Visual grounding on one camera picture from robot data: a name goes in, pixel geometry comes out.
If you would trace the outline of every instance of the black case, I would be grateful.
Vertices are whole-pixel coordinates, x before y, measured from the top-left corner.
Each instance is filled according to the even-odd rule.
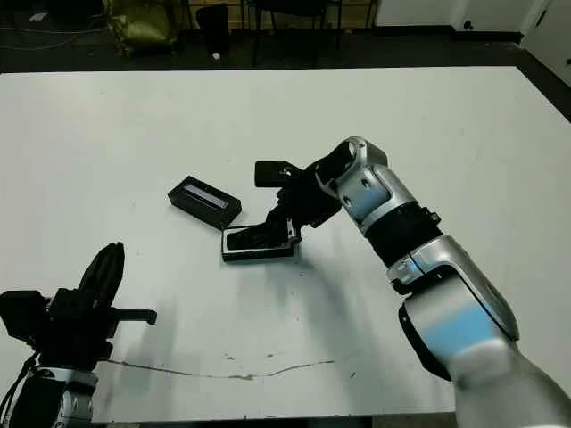
[[[187,190],[188,185],[226,203],[226,206],[220,207],[200,194]],[[190,176],[169,192],[169,199],[175,207],[219,230],[224,230],[242,211],[242,203],[238,199]]]

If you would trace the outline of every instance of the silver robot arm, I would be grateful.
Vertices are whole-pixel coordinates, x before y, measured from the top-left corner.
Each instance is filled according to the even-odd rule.
[[[405,296],[402,328],[423,366],[453,383],[459,426],[571,427],[571,400],[520,353],[508,303],[442,234],[438,216],[418,206],[373,144],[354,136],[336,150],[344,173],[333,178],[318,166],[319,185],[338,198]]]

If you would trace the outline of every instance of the black cylinder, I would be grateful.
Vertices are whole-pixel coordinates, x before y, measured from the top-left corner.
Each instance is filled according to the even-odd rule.
[[[441,236],[438,215],[417,202],[389,211],[369,228],[366,237],[387,267],[423,243]]]

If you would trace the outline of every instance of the table surface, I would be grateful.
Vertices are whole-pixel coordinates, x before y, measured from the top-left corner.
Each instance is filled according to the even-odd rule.
[[[304,167],[346,136],[383,148],[512,305],[520,348],[571,392],[571,126],[515,68],[0,76],[0,284],[75,288],[126,246],[124,323],[95,420],[453,409],[401,333],[401,297],[349,218],[304,229],[290,259],[230,265],[220,233],[170,206],[191,174],[264,219],[256,160]],[[3,388],[29,349],[2,330]]]

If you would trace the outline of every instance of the chair leg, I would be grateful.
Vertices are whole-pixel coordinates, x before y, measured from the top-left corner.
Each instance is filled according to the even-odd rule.
[[[371,18],[371,12],[373,10],[373,3],[376,3],[376,2],[377,2],[377,0],[370,0],[370,2],[368,2],[367,18],[365,19],[365,28],[366,29],[368,29],[368,20],[370,20],[370,18]]]
[[[341,13],[342,13],[342,10],[343,10],[343,0],[339,0],[339,3],[337,4],[337,40],[336,40],[337,49],[339,49],[340,39],[341,39]]]
[[[188,28],[193,29],[193,17],[190,13],[190,0],[180,0],[182,2],[183,8],[185,9],[186,18],[188,19]]]
[[[253,54],[252,54],[252,66],[256,66],[256,60],[258,59],[258,49],[260,47],[260,23],[261,23],[261,8],[256,6],[256,34],[253,40]]]
[[[323,27],[325,26],[325,18],[327,17],[327,9],[325,11],[323,11],[323,13],[321,14],[321,21],[319,22],[319,29],[323,29]]]
[[[276,15],[274,15],[273,12],[269,13],[271,15],[271,27],[274,29],[274,33],[277,32],[277,26],[276,26]]]

